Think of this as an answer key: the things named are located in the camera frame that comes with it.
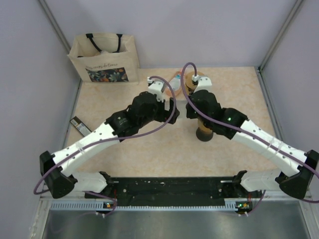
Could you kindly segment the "brown paper coffee filter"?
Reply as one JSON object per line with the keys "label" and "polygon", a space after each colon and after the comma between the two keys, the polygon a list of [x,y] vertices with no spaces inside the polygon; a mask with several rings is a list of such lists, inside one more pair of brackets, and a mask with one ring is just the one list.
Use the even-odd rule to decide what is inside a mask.
{"label": "brown paper coffee filter", "polygon": [[195,75],[195,72],[191,71],[191,72],[188,72],[185,76],[185,85],[192,90],[194,90],[198,85],[198,82],[195,82],[195,83],[193,82],[192,80],[193,75]]}

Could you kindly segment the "white paper sheet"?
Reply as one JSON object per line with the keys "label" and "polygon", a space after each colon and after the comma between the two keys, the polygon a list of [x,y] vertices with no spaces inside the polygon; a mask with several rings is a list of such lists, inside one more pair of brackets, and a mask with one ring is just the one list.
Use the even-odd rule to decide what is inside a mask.
{"label": "white paper sheet", "polygon": [[186,118],[186,112],[187,112],[186,105],[187,105],[186,100],[176,102],[176,107],[179,110],[179,116],[177,117],[178,119]]}

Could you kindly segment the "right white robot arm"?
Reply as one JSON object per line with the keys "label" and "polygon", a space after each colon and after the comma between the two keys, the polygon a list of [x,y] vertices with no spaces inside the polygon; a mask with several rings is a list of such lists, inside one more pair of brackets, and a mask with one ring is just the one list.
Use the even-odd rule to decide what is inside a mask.
{"label": "right white robot arm", "polygon": [[196,136],[210,141],[214,134],[242,143],[270,160],[277,169],[249,172],[240,171],[233,178],[233,192],[244,197],[256,190],[281,190],[303,200],[319,162],[314,150],[295,149],[263,131],[245,114],[234,108],[223,108],[210,92],[211,80],[201,73],[184,77],[185,91],[189,97],[186,116],[198,120]]}

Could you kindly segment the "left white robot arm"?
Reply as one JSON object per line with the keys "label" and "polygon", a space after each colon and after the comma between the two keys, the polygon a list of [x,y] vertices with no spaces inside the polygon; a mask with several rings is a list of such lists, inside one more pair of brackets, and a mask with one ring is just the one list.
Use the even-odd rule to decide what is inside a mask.
{"label": "left white robot arm", "polygon": [[124,110],[113,113],[84,138],[60,151],[43,152],[39,157],[40,182],[44,182],[54,199],[65,197],[70,192],[91,191],[101,197],[109,197],[113,185],[105,174],[80,173],[77,168],[104,149],[126,139],[143,137],[139,130],[152,121],[174,124],[179,116],[176,97],[165,108],[164,88],[171,86],[161,77],[147,79],[148,89],[134,97]]}

